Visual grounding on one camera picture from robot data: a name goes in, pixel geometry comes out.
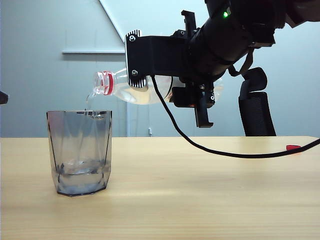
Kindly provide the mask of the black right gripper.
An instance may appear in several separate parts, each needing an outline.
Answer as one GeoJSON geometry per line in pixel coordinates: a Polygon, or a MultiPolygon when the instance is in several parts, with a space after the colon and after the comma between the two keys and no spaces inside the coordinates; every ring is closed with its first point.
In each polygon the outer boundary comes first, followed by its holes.
{"type": "Polygon", "coordinates": [[[185,73],[179,77],[179,80],[185,86],[172,88],[171,101],[178,108],[193,108],[198,128],[210,128],[213,123],[209,121],[208,108],[216,103],[214,84],[200,75],[193,67],[190,40],[198,31],[195,13],[182,10],[181,15],[184,16],[186,44],[182,52],[185,73]]]}

